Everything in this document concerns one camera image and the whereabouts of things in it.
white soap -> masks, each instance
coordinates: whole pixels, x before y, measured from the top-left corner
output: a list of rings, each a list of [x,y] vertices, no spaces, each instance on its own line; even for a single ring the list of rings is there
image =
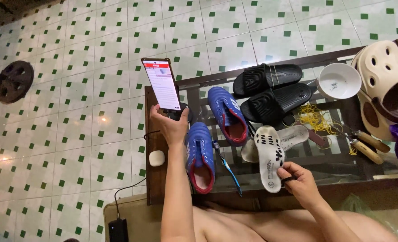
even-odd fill
[[[149,158],[151,166],[160,166],[165,162],[165,154],[161,150],[151,152]]]

tiled floor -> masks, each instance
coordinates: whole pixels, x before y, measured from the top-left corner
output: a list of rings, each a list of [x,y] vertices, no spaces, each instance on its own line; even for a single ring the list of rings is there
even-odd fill
[[[104,240],[103,206],[146,177],[140,58],[170,58],[182,80],[394,39],[398,0],[58,0],[31,9],[0,27],[0,70],[25,60],[35,76],[24,99],[0,103],[0,241]],[[121,196],[144,192],[142,182]]]

wooden handle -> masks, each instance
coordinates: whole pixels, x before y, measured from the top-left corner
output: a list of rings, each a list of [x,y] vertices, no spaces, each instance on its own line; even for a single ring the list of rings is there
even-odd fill
[[[358,131],[356,132],[357,137],[359,137],[360,140],[365,141],[366,143],[372,145],[373,147],[375,147],[377,150],[387,153],[390,151],[390,147],[386,144],[384,144],[383,142],[375,139],[374,137],[368,135],[365,132],[362,131]]]
[[[383,163],[383,159],[381,159],[381,157],[379,157],[377,153],[373,152],[369,147],[365,146],[365,144],[363,144],[362,142],[360,141],[354,142],[352,143],[352,146],[354,146],[354,148],[356,148],[358,151],[362,152],[373,162],[377,164]]]

glass table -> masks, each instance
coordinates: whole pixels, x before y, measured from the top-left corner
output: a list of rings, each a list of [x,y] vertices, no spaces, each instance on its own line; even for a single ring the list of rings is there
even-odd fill
[[[350,64],[352,58],[363,47],[357,47],[336,52],[329,52],[315,56],[286,60],[272,65],[297,64],[303,70],[302,83],[313,85],[311,82],[328,64],[346,63]],[[241,147],[232,147],[222,135],[216,120],[208,106],[207,93],[213,86],[221,86],[230,93],[233,93],[233,80],[243,72],[237,69],[207,76],[191,78],[177,81],[180,89],[180,99],[188,104],[194,113],[194,122],[204,122],[210,129],[213,140],[218,140],[220,151],[228,162],[232,172],[236,176],[243,195],[249,197],[256,196],[281,196],[288,195],[287,190],[282,189],[279,193],[271,194],[264,190],[259,174],[258,163],[249,163],[241,157]],[[157,103],[152,88],[146,87],[146,106]],[[238,99],[240,106],[248,98]],[[360,116],[360,104],[357,96],[350,99],[330,100],[316,92],[309,101],[315,104],[318,109],[327,111],[326,118],[332,118],[338,122],[346,124],[354,130],[366,131]],[[295,118],[298,117],[299,110],[292,112]],[[157,130],[151,122],[148,122],[148,110],[146,111],[146,133]],[[262,124],[253,124],[257,129]],[[280,125],[277,130],[285,128]],[[285,160],[292,161],[304,168],[309,169],[315,178],[321,192],[334,191],[339,187],[359,189],[361,187],[376,186],[398,186],[398,161],[393,148],[389,153],[380,153],[385,162],[377,165],[365,157],[361,152],[357,155],[350,155],[349,141],[342,135],[329,135],[326,131],[317,131],[320,136],[327,136],[330,140],[330,148],[320,149],[313,141],[307,140],[300,143],[286,152]],[[154,150],[162,150],[167,155],[167,145],[162,140],[163,136],[155,133],[146,138],[147,157]],[[237,193],[233,180],[226,168],[220,162],[220,158],[214,157],[215,163],[215,184],[210,194],[206,196],[219,196],[222,193]],[[151,167],[147,158],[147,194],[149,204],[163,202],[164,185],[166,177],[166,163],[160,167]]]

hand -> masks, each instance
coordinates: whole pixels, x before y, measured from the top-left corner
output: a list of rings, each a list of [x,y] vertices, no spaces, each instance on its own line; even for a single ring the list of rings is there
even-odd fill
[[[321,197],[317,185],[315,184],[312,173],[293,162],[284,162],[282,167],[278,168],[277,174],[281,179],[291,177],[294,174],[297,180],[285,182],[286,189],[296,197],[300,205],[306,210],[320,206],[325,200]]]
[[[187,117],[189,114],[189,108],[185,108],[181,114],[180,121],[175,121],[170,118],[164,117],[157,111],[160,105],[152,106],[150,109],[150,117],[152,122],[158,123],[160,125],[160,131],[165,137],[168,146],[174,146],[177,144],[184,143],[184,137],[187,133]]]

